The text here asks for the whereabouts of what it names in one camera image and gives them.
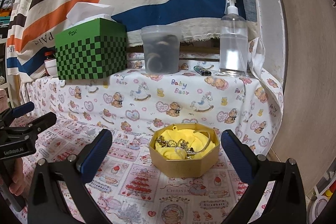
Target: white bottle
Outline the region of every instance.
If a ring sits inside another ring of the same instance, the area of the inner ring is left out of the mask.
[[[219,71],[245,76],[248,61],[247,24],[238,15],[235,2],[236,0],[226,0],[226,15],[220,20]]]

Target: white spray trigger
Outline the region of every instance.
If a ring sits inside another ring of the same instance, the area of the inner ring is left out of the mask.
[[[235,6],[236,0],[226,0],[225,11],[226,15],[236,14],[238,15],[238,8]]]

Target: jewelry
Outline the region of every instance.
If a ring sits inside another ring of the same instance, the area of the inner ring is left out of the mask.
[[[200,150],[200,151],[194,151],[194,149],[192,147],[188,147],[188,143],[186,140],[184,139],[180,139],[177,143],[174,141],[174,140],[164,140],[163,136],[160,135],[157,139],[156,139],[156,142],[161,145],[162,147],[181,147],[182,149],[184,149],[186,152],[187,152],[187,158],[191,159],[191,156],[192,155],[196,155],[198,153],[201,153],[203,151],[205,151],[209,144],[210,144],[210,135],[207,131],[194,131],[193,133],[196,133],[196,132],[200,132],[202,133],[203,135],[207,135],[208,137],[208,142],[206,143],[206,145]]]

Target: checkered pattern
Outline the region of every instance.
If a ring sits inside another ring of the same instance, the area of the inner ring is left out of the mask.
[[[101,79],[124,70],[126,38],[96,36],[56,47],[58,78]]]

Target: yellow box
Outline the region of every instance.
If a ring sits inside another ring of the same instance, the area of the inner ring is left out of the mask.
[[[209,133],[211,141],[215,144],[215,147],[201,159],[167,160],[155,150],[155,142],[166,129],[172,130],[173,126],[177,126],[177,130],[193,129],[197,131],[206,131]],[[206,127],[202,124],[174,123],[170,126],[157,130],[154,133],[149,143],[149,151],[151,153],[152,163],[166,176],[170,178],[197,178],[202,176],[217,162],[219,154],[219,140],[212,128]]]

